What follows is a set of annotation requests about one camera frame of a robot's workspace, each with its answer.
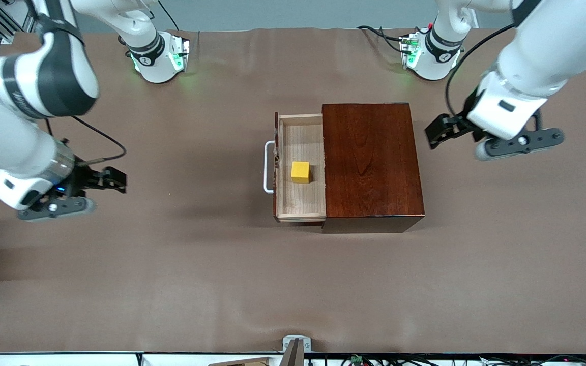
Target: drawer handle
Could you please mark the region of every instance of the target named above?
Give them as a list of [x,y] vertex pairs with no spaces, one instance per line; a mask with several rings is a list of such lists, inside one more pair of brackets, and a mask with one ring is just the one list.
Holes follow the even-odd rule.
[[275,141],[270,140],[263,146],[263,191],[272,195],[274,190],[268,189],[268,145],[270,144],[275,144]]

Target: yellow cube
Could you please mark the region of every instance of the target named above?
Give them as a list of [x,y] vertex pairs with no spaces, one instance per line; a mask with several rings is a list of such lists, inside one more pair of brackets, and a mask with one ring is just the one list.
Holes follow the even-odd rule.
[[311,166],[309,162],[293,162],[291,180],[293,183],[308,184],[311,181]]

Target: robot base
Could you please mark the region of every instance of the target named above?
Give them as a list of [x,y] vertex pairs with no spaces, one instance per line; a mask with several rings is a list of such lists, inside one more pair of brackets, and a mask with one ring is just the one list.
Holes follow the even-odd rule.
[[428,29],[422,32],[411,33],[400,39],[400,47],[404,51],[410,51],[411,55],[402,53],[402,65],[405,69],[413,70],[417,76],[427,80],[440,80],[449,74],[449,71],[456,67],[460,51],[453,56],[453,62],[439,63],[426,48],[425,38],[428,37]]
[[146,81],[151,83],[165,83],[170,81],[178,72],[185,72],[189,60],[189,40],[172,35],[167,32],[158,32],[165,42],[164,51],[153,65],[145,65],[151,62],[148,58],[131,58],[135,63],[135,70],[139,72]]

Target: table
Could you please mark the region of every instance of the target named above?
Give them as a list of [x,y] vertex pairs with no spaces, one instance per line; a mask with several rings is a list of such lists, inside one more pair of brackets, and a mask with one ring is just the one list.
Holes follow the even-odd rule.
[[[543,109],[564,144],[482,163],[467,137],[429,150],[444,82],[372,34],[185,35],[189,74],[163,85],[116,35],[85,35],[101,98],[84,119],[128,147],[114,162],[128,194],[91,192],[93,215],[39,224],[0,203],[0,351],[270,350],[302,333],[326,352],[586,353],[586,73]],[[455,104],[511,37],[468,59]],[[20,34],[2,53],[36,47]],[[426,218],[404,234],[275,223],[273,113],[374,102],[410,103]],[[84,158],[116,152],[70,119],[53,130]]]

